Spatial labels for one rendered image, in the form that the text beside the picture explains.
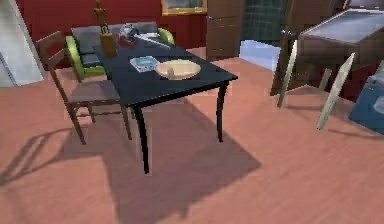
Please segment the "black dining table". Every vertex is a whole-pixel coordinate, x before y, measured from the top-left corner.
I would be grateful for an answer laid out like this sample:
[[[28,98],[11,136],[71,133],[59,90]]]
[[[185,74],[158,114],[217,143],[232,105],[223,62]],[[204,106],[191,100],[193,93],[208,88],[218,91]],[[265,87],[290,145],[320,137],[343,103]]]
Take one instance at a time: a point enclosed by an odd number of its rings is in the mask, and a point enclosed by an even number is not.
[[[229,83],[237,79],[236,75],[177,46],[170,50],[151,48],[146,44],[137,44],[134,47],[118,47],[117,56],[114,58],[107,57],[101,46],[95,46],[94,51],[106,70],[107,77],[119,93],[123,105],[133,109],[138,124],[143,166],[146,174],[149,173],[149,153],[142,113],[144,107],[218,88],[217,135],[218,140],[223,141],[222,111],[224,98]],[[139,73],[129,63],[132,58],[149,55],[160,62],[187,59],[200,65],[201,70],[195,77],[173,81],[162,78],[155,71]]]

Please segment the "tan round bowl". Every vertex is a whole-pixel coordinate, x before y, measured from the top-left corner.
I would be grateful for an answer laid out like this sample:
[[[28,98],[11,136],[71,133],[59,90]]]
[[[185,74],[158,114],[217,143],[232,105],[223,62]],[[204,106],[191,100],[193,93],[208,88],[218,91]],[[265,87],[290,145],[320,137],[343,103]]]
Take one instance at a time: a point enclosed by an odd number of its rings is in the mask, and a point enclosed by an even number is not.
[[[170,60],[159,63],[155,71],[168,80],[184,80],[197,75],[201,67],[190,60]]]

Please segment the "brown wooden cabinet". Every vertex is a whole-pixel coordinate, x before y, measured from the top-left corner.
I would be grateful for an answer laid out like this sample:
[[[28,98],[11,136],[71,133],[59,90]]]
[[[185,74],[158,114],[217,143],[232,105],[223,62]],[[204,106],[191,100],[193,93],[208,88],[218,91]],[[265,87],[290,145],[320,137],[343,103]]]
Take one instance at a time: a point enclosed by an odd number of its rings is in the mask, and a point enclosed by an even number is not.
[[[207,0],[208,61],[239,55],[243,10],[244,0]]]

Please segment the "pale blue box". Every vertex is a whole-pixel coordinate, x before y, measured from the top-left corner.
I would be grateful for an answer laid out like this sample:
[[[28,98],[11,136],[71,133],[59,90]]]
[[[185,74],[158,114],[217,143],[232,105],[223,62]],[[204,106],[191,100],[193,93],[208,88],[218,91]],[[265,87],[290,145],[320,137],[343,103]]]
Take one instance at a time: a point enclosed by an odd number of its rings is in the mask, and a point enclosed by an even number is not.
[[[243,40],[239,57],[248,62],[275,71],[279,59],[280,48],[255,40]]]

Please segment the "red grey rounded object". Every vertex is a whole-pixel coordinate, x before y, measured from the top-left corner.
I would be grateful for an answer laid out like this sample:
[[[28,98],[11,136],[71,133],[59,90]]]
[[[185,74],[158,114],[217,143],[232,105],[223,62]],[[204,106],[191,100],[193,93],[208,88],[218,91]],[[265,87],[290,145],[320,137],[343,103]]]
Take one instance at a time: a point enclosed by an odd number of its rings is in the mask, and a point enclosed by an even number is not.
[[[122,46],[133,46],[138,34],[139,31],[133,24],[124,24],[118,34],[118,43]]]

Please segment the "brown wooden chair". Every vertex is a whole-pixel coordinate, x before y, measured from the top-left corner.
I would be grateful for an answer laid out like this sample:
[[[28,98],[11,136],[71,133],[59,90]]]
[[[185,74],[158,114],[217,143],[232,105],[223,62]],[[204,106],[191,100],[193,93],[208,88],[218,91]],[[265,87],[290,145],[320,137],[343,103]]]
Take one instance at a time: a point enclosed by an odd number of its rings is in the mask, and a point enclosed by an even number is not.
[[[55,67],[59,62],[61,62],[64,58],[69,58],[70,56],[69,47],[65,42],[62,32],[56,31],[37,40],[36,44],[38,46],[39,53],[42,56],[42,62],[47,66],[50,72],[81,143],[85,145],[86,141],[78,118],[90,117],[92,122],[95,123],[96,116],[110,114],[122,115],[128,139],[131,140],[132,134],[128,119],[127,106],[120,101],[119,94],[117,93],[113,83],[110,80],[83,82],[79,73],[75,72],[78,84],[70,94],[67,94],[61,85],[55,70]],[[107,105],[119,105],[120,110],[101,113],[93,111],[93,107],[95,106]]]

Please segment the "gold framed picture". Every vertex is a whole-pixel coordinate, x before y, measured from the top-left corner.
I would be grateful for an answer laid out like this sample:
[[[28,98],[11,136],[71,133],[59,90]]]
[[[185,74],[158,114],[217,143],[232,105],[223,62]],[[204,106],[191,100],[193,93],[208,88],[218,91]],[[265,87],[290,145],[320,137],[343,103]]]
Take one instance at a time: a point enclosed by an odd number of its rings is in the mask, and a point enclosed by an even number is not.
[[[162,15],[192,15],[207,12],[207,0],[161,0]]]

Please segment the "brown wooden statue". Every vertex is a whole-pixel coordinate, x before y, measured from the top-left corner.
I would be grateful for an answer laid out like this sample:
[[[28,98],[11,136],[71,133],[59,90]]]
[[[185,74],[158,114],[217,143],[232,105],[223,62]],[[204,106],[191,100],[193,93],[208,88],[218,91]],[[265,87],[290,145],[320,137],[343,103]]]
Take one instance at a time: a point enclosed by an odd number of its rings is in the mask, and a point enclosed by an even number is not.
[[[96,6],[94,12],[100,27],[100,42],[102,49],[107,57],[113,58],[117,56],[116,44],[113,34],[110,32],[108,24],[105,21],[106,10],[101,7],[101,0],[95,0]]]

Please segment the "brown wooden room door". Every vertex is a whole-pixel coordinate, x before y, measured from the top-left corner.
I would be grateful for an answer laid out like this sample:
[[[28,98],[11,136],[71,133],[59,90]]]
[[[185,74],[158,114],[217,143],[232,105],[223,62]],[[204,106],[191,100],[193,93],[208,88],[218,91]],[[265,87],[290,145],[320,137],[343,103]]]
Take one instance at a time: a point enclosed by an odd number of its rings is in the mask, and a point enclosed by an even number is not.
[[[287,0],[281,28],[280,54],[270,95],[277,95],[282,87],[293,42],[298,35],[328,19],[335,8],[336,0]]]

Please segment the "brown desk with pale legs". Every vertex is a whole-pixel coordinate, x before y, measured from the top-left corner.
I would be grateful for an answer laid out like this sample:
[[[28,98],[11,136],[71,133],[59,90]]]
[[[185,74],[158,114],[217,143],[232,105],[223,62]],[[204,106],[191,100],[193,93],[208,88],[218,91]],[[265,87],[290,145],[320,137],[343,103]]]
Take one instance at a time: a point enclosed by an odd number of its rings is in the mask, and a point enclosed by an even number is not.
[[[351,8],[302,32],[294,41],[277,103],[281,107],[297,59],[324,67],[322,83],[337,75],[318,118],[324,128],[342,87],[355,69],[384,60],[384,10]]]

